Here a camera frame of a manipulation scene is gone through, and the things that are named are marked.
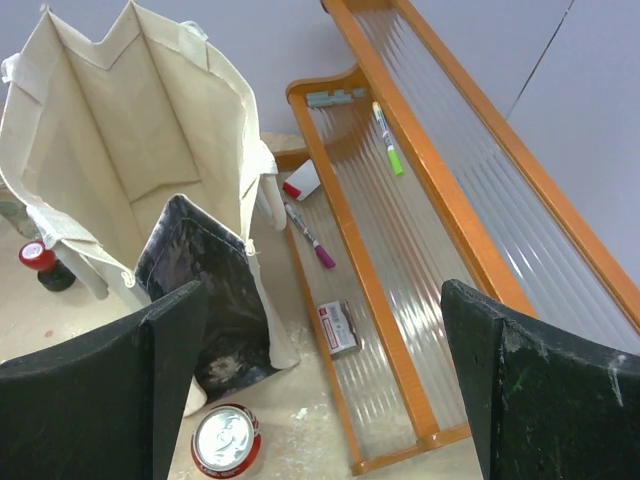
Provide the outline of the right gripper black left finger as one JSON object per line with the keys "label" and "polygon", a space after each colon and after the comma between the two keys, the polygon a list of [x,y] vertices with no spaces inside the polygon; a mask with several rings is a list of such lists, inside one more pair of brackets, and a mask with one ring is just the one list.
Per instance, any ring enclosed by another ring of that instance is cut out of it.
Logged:
{"label": "right gripper black left finger", "polygon": [[199,281],[1,366],[4,479],[165,479],[207,318]]}

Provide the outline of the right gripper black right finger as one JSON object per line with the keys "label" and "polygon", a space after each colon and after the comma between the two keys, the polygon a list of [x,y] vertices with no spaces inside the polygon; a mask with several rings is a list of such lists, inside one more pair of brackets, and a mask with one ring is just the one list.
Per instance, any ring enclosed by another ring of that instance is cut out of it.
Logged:
{"label": "right gripper black right finger", "polygon": [[638,478],[638,356],[459,280],[440,305],[484,478]]}

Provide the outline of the red cola can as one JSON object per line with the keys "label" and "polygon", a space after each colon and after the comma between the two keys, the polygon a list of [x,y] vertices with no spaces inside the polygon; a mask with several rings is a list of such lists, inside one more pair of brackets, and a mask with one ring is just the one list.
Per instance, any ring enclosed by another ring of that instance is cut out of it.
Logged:
{"label": "red cola can", "polygon": [[191,438],[191,456],[205,476],[233,479],[256,464],[261,446],[257,417],[245,406],[226,403],[214,407],[198,424]]}

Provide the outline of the cream canvas tote bag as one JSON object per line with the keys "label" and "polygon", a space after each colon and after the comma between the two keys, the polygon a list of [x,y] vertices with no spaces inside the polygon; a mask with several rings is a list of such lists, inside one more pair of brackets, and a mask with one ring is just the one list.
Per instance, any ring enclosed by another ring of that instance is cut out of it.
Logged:
{"label": "cream canvas tote bag", "polygon": [[224,225],[261,288],[252,215],[287,222],[254,92],[193,22],[129,2],[94,42],[45,10],[5,59],[1,177],[44,245],[99,299],[149,299],[136,263],[165,204]]}

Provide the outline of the small dark red-capped bottle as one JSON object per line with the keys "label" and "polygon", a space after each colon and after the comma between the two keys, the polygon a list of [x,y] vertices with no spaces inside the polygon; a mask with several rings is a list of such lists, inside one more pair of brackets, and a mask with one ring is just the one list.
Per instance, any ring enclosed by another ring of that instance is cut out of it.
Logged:
{"label": "small dark red-capped bottle", "polygon": [[40,284],[51,292],[62,292],[70,288],[76,276],[57,258],[42,240],[34,240],[19,250],[20,262],[37,272]]}

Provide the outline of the small red grey card box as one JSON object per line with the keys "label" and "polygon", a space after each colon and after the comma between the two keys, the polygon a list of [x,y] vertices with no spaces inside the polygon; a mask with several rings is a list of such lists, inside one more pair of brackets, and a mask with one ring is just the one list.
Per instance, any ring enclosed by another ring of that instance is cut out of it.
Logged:
{"label": "small red grey card box", "polygon": [[319,304],[316,310],[329,355],[332,358],[338,358],[361,348],[361,340],[345,300]]}

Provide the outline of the pink-capped marker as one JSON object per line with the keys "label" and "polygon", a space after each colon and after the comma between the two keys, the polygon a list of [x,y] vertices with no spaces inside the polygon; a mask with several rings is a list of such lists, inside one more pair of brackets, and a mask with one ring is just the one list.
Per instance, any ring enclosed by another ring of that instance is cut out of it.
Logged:
{"label": "pink-capped marker", "polygon": [[322,263],[322,265],[327,269],[333,269],[336,266],[335,261],[333,260],[331,255],[328,253],[328,251],[317,240],[317,238],[312,234],[311,230],[306,225],[302,217],[294,210],[294,208],[288,202],[284,203],[284,208],[288,217],[293,221],[293,223],[300,230],[303,236],[311,244],[317,258]]}

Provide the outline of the orange wooden rack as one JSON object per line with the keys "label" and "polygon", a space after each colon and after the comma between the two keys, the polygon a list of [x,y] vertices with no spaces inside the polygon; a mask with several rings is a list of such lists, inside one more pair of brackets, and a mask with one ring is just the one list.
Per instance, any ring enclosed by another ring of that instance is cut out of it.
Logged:
{"label": "orange wooden rack", "polygon": [[[351,456],[366,475],[459,441],[470,429],[440,310],[462,280],[526,314],[635,352],[639,293],[557,184],[408,1],[326,1],[356,62],[291,83],[321,184],[299,212],[336,260],[288,230]],[[310,108],[306,94],[366,88]],[[400,157],[395,176],[372,103]],[[345,300],[361,340],[332,358],[319,304]]]}

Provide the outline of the green-capped marker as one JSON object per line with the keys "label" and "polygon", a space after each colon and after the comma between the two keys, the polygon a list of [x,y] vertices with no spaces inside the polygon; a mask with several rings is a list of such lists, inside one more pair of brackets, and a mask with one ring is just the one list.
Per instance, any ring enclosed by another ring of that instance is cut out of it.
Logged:
{"label": "green-capped marker", "polygon": [[404,169],[400,157],[398,156],[395,145],[391,136],[391,132],[386,122],[384,112],[377,101],[372,103],[372,111],[375,121],[380,129],[381,138],[385,145],[387,156],[395,176],[401,176],[404,174]]}

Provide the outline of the white red-capped glue bottle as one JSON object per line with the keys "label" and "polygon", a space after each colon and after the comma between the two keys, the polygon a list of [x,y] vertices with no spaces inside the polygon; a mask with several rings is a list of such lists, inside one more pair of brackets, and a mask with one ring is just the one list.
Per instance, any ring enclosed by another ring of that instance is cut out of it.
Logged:
{"label": "white red-capped glue bottle", "polygon": [[289,197],[304,201],[320,184],[314,163],[308,159],[284,180],[282,188]]}

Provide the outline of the grey clip strip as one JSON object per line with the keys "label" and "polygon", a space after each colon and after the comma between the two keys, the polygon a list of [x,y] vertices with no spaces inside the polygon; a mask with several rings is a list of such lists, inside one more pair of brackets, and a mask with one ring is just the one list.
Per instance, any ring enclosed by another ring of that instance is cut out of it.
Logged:
{"label": "grey clip strip", "polygon": [[356,99],[365,98],[366,88],[355,88],[351,91],[336,89],[330,91],[318,91],[306,94],[306,103],[310,108],[326,108],[333,105],[353,103]]}

